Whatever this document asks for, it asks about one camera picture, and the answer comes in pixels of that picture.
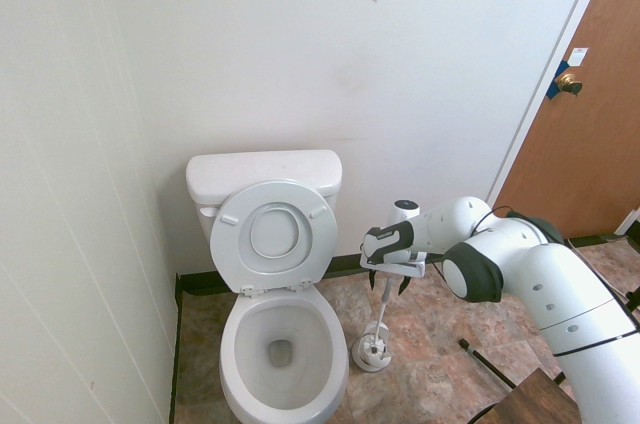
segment white toilet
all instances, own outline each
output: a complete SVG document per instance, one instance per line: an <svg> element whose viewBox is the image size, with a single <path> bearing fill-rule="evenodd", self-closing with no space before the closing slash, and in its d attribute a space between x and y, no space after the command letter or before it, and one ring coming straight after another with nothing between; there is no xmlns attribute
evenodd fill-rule
<svg viewBox="0 0 640 424"><path fill-rule="evenodd" d="M323 423L344 395L344 333L313 286L336 248L341 180L333 151L216 154L187 166L213 261L238 294L220 379L244 424Z"/></svg>

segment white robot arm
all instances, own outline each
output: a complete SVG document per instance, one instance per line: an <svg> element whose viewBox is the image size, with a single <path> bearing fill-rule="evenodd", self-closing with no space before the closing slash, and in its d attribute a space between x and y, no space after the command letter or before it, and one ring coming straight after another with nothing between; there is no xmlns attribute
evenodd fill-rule
<svg viewBox="0 0 640 424"><path fill-rule="evenodd" d="M498 218L465 197L364 238L368 268L385 256L444 254L451 290L470 302L499 302L503 292L530 311L576 395L586 424L640 422L637 322L547 222L517 213Z"/></svg>

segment wooden door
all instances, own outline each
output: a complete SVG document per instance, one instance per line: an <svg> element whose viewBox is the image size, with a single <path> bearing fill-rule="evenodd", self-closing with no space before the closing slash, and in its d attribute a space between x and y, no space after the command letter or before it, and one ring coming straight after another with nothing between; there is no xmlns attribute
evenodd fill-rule
<svg viewBox="0 0 640 424"><path fill-rule="evenodd" d="M497 199L565 237L610 233L640 205L640 0L591 0L578 97L545 98Z"/></svg>

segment tile floor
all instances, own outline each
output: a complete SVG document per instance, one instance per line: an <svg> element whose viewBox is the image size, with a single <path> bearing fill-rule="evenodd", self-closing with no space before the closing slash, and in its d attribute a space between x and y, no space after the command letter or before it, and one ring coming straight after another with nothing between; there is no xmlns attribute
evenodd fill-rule
<svg viewBox="0 0 640 424"><path fill-rule="evenodd" d="M580 248L623 292L640 285L640 254L626 240ZM374 291L367 274L323 280L318 289L336 310L347 344L377 317L384 280ZM457 299L429 266L423 279L392 295L384 322L391 330L390 366L377 374L350 366L349 384L331 424L462 424L500 401L508 388L457 342L467 339L512 381L537 367L555 377L560 368L523 305L470 304ZM236 296L183 297L176 424L239 422L220 386L218 358L224 323ZM569 394L568 383L562 388Z"/></svg>

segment brass door knob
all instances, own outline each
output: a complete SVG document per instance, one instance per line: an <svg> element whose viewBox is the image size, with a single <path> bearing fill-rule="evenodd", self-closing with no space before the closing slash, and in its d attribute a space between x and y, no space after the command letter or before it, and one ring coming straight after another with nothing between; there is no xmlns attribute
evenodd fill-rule
<svg viewBox="0 0 640 424"><path fill-rule="evenodd" d="M575 96L577 96L582 89L582 83L580 81L576 81L576 76L573 74L560 76L556 79L556 84L558 84L558 89L562 92L570 92Z"/></svg>

